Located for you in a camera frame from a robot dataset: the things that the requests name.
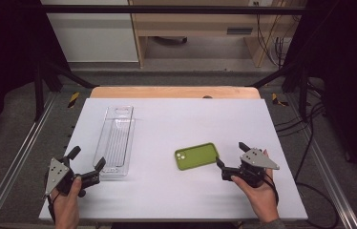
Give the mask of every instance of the aluminum rail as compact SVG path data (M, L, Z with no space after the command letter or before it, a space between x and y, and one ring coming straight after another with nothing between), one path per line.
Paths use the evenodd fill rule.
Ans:
M0 209L10 193L11 187L17 179L24 162L26 161L35 140L38 138L39 133L47 120L47 117L53 107L53 103L56 100L57 93L50 93L45 104L44 113L41 118L32 124L30 132L25 138L21 148L19 149L15 159L12 161L10 168L8 169L6 175L4 176L2 182L0 183Z
M113 5L19 5L23 10L46 13L177 13L177 14L260 14L306 15L324 9L306 7L226 7L226 6L113 6Z

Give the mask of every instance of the black curtain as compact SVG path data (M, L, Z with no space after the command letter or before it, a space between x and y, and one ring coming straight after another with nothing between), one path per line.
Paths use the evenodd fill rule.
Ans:
M45 12L21 10L19 4L39 0L0 0L0 113L9 91L33 82L40 61L51 60L70 70ZM54 72L43 71L55 76Z
M315 17L301 19L288 62L298 57L298 50L319 21ZM308 76L324 80L323 101L327 112L346 150L357 161L357 1L340 0L314 39L305 69Z

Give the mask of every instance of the white cabinet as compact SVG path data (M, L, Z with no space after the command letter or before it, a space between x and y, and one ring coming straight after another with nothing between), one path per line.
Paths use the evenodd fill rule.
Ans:
M128 5L126 0L41 0L43 5ZM138 62L131 15L48 13L68 62Z

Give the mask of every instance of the wire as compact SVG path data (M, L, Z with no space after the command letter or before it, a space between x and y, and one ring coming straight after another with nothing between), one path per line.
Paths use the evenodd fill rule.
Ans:
M320 114L321 112L322 112L322 108L324 108L325 106L321 106L321 107L319 107L318 109L317 109L317 111L312 111L311 112L311 114L309 114L307 117L316 117L318 114ZM299 116L298 117L295 117L295 118L293 118L293 119L291 119L291 120L289 120L289 121L287 121L287 122L284 122L284 123L280 123L280 124L277 124L276 126L279 126L279 125L284 125L284 124L287 124L287 123L290 123L290 122L292 122L293 120L295 120L296 118L299 118ZM280 129L280 130L276 130L276 132L278 133L278 132L282 132L282 131L286 131L286 130L289 130L289 129L291 129L291 128L293 128L293 127L295 127L295 126L297 126L298 124L301 124L301 123L303 123L304 121L303 120L300 120L300 121L298 121L298 122L296 122L296 123L294 123L294 124L292 124L292 125L290 125L290 126L288 126L288 127L285 127L285 128L282 128L282 129Z
M309 219L306 220L306 222L311 225L311 226L314 226L316 228L321 228L321 229L333 229L335 228L338 224L339 224L339 217L338 217L338 212L337 212L337 209L336 209L336 206L333 204L333 202L328 198L326 197L326 195L322 192L320 192L318 189L310 186L310 185L307 185L307 184L304 184L304 183L301 183L301 182L298 182L298 176L302 170L302 167L304 165L304 162L305 162L305 159L306 159L306 156L307 156L307 153L309 151L309 148L310 148L310 145L312 143L312 139L313 139L313 116L315 114L315 110L318 109L317 106L319 106L320 104L322 104L322 102L319 102L317 104L315 104L315 106L313 106L311 112L310 112L310 115L309 115L309 126L310 126L310 131L311 131L311 134L310 134L310 137L309 137L309 140L307 142L307 145L306 145L306 148L304 150L304 155L303 155L303 158L301 159L301 162L300 162L300 166L298 167L298 170L297 170L297 173L295 174L294 176L294 181L295 181L295 184L297 185L301 185L301 186L304 186L304 187L307 187L315 192L317 192L319 195L321 195L322 197L324 197L329 203L330 205L332 206L334 212L335 212L335 216L336 216L336 219L335 219L335 222L333 223L333 225L331 225L330 227L323 227L323 226L320 226L320 225L317 225L315 223L313 223L312 221L310 221Z
M294 118L292 118L291 120L289 121L286 121L286 122L282 122L282 123L279 123L279 124L275 124L274 126L281 126L281 125L285 125L285 124L288 124L290 122L293 122L295 119L298 119L298 118L301 118L300 116L296 116Z
M259 178L260 176L258 176L257 174L253 173L252 171L250 170L245 170L245 172L249 173L250 175L254 176L254 177L257 177ZM271 179L271 182L270 183L269 181L267 181L265 178L261 178L260 180L264 183L266 183L274 192L274 196L276 197L276 204L278 205L279 204L279 193L277 192L277 188L276 188L276 184L274 183L274 180L271 176L269 176L265 171L264 171L264 177L268 177Z
M319 104L322 104L322 102L319 102L319 103L315 104L315 106L313 106L313 108L312 108L312 110L311 110L311 113L312 113L312 114L315 112L316 106L318 106ZM313 139L313 117L312 117L312 116L313 116L313 115L310 115L310 116L309 116L309 120L310 120L310 121L309 121L309 125L310 125L311 134L310 134L309 140L308 140L308 142L307 142L306 148L305 148L305 150L304 150L304 155L303 155L303 158L302 158L302 160L301 160L301 162L300 162L300 166L298 167L297 173L296 173L295 176L294 176L294 180L295 180L295 181L297 181L298 176L299 176L299 174L300 174L300 172L301 172L301 169L302 169L302 167L303 167L303 165L304 165L304 163L305 163L305 158L306 158L306 156L307 156L307 152L309 151L309 147L310 147L310 144L311 144L312 139Z
M338 217L338 212L337 212L337 209L336 209L336 206L333 204L333 202L331 201L330 198L328 198L324 193L322 193L321 191L319 191L318 189L308 185L308 184L305 184L305 183L301 183L301 182L295 182L296 185L300 185L300 186L304 186L310 190L313 190L315 191L316 193L318 193L319 195L321 195L323 198L325 198L327 200L327 202L330 203L330 206L333 208L333 211L334 211L334 214L335 214L335 220L334 220L334 223L329 226L329 227L324 227L324 226L320 226L318 224L315 224L313 223L312 221L310 221L309 219L306 220L306 222L311 225L311 226L314 226L316 228L321 228L321 229L333 229L335 228L338 224L339 224L339 217Z
M271 53L271 50L272 50L272 48L270 47L270 50L268 52L270 54L269 59L270 59L271 63L273 63L274 65L279 67L279 64L274 61L273 54Z
M57 197L59 197L59 195L60 195L60 192L58 192L57 195L56 195L56 197L54 197L54 199L51 200L51 203L52 203L52 204L54 204L54 201L57 199Z
M278 63L279 68L282 66L281 61L283 58L283 41L284 41L283 39L280 39L280 41L279 41L279 38L277 37L276 42L274 43L276 55L277 55L277 58L279 59L279 63Z
M301 130L305 129L305 128L307 127L307 125L308 125L308 124L305 124L305 125L303 126L303 128L298 129L298 130L296 130L296 131L293 131L293 132L291 132L291 133L289 133L289 134L286 134L286 135L279 135L279 137L284 137L284 136L294 135L294 134L298 133L299 131L301 131Z
M270 39L271 34L274 31L274 27L276 26L276 24L278 23L278 21L279 21L279 19L281 17L282 17L281 15L276 15L276 19L274 20L273 25L271 26L271 29L269 31L268 39ZM260 26L260 15L256 14L256 18L257 18L257 39L259 41L259 44L262 47L262 50L264 51L265 55L270 59L271 63L273 63L274 65L277 65L277 63L274 61L274 59L272 58L272 56L269 53L269 49L267 48L268 47L268 43L266 43L264 41L264 36L263 36L262 30L261 30L261 26Z

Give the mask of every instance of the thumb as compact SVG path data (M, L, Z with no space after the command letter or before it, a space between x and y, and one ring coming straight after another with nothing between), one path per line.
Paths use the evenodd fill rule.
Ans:
M77 176L72 184L71 191L69 192L69 196L76 198L81 189L81 177Z
M246 183L246 181L244 181L242 178L240 177L236 177L236 176L231 176L231 179L233 182L235 182L239 188L241 188L241 190L248 195L249 190L252 189L252 187L250 185L248 185Z

